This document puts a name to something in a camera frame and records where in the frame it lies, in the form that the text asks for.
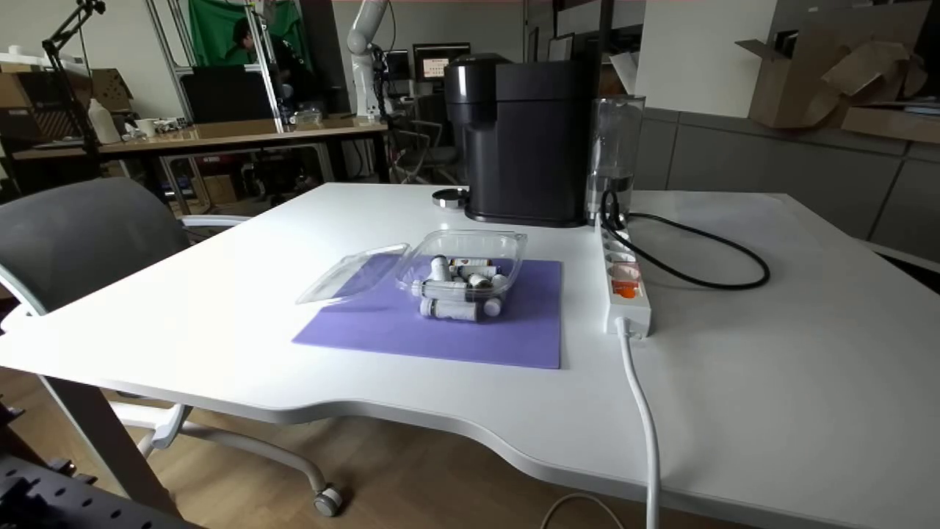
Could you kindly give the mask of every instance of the purple mat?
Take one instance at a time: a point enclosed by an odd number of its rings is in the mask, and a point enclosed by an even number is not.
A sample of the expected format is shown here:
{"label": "purple mat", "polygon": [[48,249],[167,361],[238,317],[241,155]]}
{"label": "purple mat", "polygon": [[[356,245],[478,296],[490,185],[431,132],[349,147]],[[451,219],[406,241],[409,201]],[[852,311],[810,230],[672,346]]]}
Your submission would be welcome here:
{"label": "purple mat", "polygon": [[[356,286],[368,286],[375,274],[387,270],[387,260],[396,257],[372,257],[344,291],[356,291]],[[349,352],[559,370],[562,263],[525,263],[498,321],[422,321],[418,299],[400,291],[387,274],[352,299],[322,308],[294,340]]]}

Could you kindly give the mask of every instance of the black cable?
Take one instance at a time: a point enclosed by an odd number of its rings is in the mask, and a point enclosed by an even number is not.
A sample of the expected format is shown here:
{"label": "black cable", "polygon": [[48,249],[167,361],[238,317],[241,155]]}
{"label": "black cable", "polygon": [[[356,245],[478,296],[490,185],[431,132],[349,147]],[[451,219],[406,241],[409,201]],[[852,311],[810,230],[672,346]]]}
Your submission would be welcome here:
{"label": "black cable", "polygon": [[400,22],[396,22],[396,14],[393,14],[393,4],[387,4],[387,14],[391,14],[391,42],[387,42],[384,51],[381,51],[381,48],[372,48],[372,63],[375,63],[375,67],[372,67],[375,102],[378,102],[378,117],[381,117],[384,123],[387,123],[384,88],[387,88],[387,77],[391,77],[391,72],[387,72],[387,57],[393,52],[393,45],[396,45],[396,38],[400,38]]}
{"label": "black cable", "polygon": [[745,249],[745,248],[736,245],[736,241],[728,241],[728,239],[723,239],[723,236],[713,236],[713,233],[706,233],[706,230],[695,230],[695,227],[685,227],[685,223],[676,223],[676,221],[667,221],[667,219],[659,219],[659,216],[642,216],[642,213],[625,216],[625,221],[659,221],[659,223],[672,227],[672,230],[679,230],[679,233],[694,233],[694,236],[698,236],[698,239],[707,239],[707,241],[717,241],[717,245],[723,245],[723,248],[731,248],[731,249],[748,257],[748,260],[760,267],[760,277],[753,279],[753,282],[710,282],[710,279],[698,279],[698,277],[689,277],[689,274],[685,274],[685,270],[676,270],[676,267],[663,264],[661,260],[654,260],[653,252],[645,252],[642,248],[637,248],[637,245],[632,245],[628,239],[620,236],[620,230],[625,227],[625,223],[622,223],[622,213],[620,213],[620,201],[617,201],[614,191],[606,191],[606,194],[601,194],[601,227],[606,227],[622,248],[628,248],[632,252],[642,257],[642,260],[653,263],[654,267],[661,267],[661,270],[667,270],[667,274],[672,274],[672,277],[679,277],[679,279],[685,279],[685,282],[689,282],[689,286],[710,289],[710,291],[755,291],[755,289],[760,289],[760,286],[769,282],[769,264],[766,264],[757,252]]}
{"label": "black cable", "polygon": [[356,179],[363,179],[363,154],[357,151],[357,141],[349,141],[352,151],[356,151],[356,160],[357,160],[357,170],[356,170]]}

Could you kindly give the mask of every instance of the floor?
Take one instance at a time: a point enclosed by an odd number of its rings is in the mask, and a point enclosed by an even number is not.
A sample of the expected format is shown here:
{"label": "floor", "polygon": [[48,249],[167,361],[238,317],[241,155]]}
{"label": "floor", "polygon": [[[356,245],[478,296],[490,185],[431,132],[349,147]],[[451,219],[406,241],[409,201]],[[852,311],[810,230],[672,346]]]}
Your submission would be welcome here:
{"label": "floor", "polygon": [[[0,370],[0,389],[2,402],[27,408],[12,426],[21,439],[43,458],[70,458],[83,473],[100,476],[100,487],[117,490],[31,377]],[[150,462],[181,514],[200,526],[537,529],[544,511],[569,493],[516,473],[473,440],[444,433],[352,418],[312,426],[263,426],[212,414],[200,414],[200,420],[225,423],[300,451],[356,493],[341,518],[325,521],[315,514],[302,476],[218,443],[181,439]],[[628,529],[642,526],[642,505],[606,502]],[[661,526],[728,529],[728,523],[676,511],[667,511]],[[591,502],[569,502],[559,511],[553,529],[614,529],[614,523]]]}
{"label": "floor", "polygon": [[924,267],[913,267],[913,264],[895,263],[895,260],[883,260],[883,263],[901,267],[910,279],[917,279],[919,286],[924,286],[924,289],[940,293],[940,274],[924,270]]}

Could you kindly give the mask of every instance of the office chair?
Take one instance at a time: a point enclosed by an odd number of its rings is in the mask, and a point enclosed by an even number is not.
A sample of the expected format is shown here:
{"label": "office chair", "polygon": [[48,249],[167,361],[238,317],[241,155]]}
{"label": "office chair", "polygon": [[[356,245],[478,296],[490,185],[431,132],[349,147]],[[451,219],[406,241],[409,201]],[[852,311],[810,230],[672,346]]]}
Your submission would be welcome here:
{"label": "office chair", "polygon": [[0,202],[9,202],[23,194],[15,161],[9,160],[12,151],[15,151],[15,141],[0,136]]}
{"label": "office chair", "polygon": [[396,182],[444,182],[454,185],[459,179],[447,164],[438,164],[434,147],[441,141],[441,123],[406,122],[391,129],[391,177]]}
{"label": "office chair", "polygon": [[[2,321],[2,333],[190,248],[187,230],[230,230],[238,221],[244,219],[177,221],[130,179],[90,179],[6,202],[0,207],[0,289],[21,307]],[[318,511],[335,518],[344,508],[341,493],[312,462],[259,439],[200,426],[187,420],[190,407],[111,402],[111,408],[122,426],[147,429],[137,443],[144,455],[169,448],[177,436],[218,440],[302,473],[315,487]]]}

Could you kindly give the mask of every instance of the wall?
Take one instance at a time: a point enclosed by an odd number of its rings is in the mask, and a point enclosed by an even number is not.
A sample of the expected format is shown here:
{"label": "wall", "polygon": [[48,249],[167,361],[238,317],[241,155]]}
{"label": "wall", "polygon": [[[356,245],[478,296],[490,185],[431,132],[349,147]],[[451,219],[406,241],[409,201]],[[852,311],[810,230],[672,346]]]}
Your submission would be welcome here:
{"label": "wall", "polygon": [[[357,11],[357,0],[332,0],[332,11],[346,64],[346,86],[352,91],[346,33]],[[498,52],[512,63],[523,63],[523,0],[393,0],[393,19],[393,51],[410,52],[410,45],[422,42],[469,42],[473,52]],[[393,19],[384,11],[384,23],[375,35],[381,51],[391,45]]]}
{"label": "wall", "polygon": [[645,0],[637,91],[654,110],[744,117],[760,63],[739,38],[766,38],[775,0]]}
{"label": "wall", "polygon": [[[642,23],[645,0],[614,0],[612,26],[637,26]],[[581,4],[573,10],[559,11],[559,35],[567,33],[595,33],[598,26],[598,0]]]}
{"label": "wall", "polygon": [[556,23],[553,0],[523,4],[525,63],[545,60],[548,42],[556,38],[553,23]]}
{"label": "wall", "polygon": [[[70,0],[2,0],[0,48],[21,45],[39,52],[74,7]],[[144,0],[111,0],[106,7],[106,14],[84,23],[87,63],[120,67],[140,114],[181,114]],[[80,35],[65,52],[83,57]]]}

